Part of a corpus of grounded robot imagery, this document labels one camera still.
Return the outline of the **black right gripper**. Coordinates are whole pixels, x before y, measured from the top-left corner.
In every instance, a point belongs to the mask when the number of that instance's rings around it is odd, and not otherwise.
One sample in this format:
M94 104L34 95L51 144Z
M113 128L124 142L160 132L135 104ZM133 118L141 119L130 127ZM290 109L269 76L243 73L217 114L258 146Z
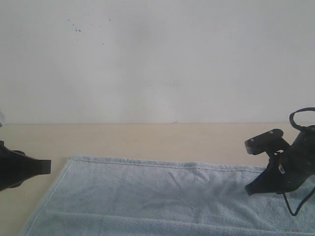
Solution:
M245 186L249 196L297 190L315 174L315 126L303 127L294 142L270 156L264 172Z

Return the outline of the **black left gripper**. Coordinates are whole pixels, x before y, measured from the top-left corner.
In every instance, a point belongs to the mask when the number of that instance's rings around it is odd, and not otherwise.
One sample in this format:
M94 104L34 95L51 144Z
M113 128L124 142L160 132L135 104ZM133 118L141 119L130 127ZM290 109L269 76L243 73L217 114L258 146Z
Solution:
M22 156L26 156L23 151L9 150L5 147L4 141L0 142L0 191L19 187L25 180L51 173L52 160L27 156L26 176L21 167L20 157Z

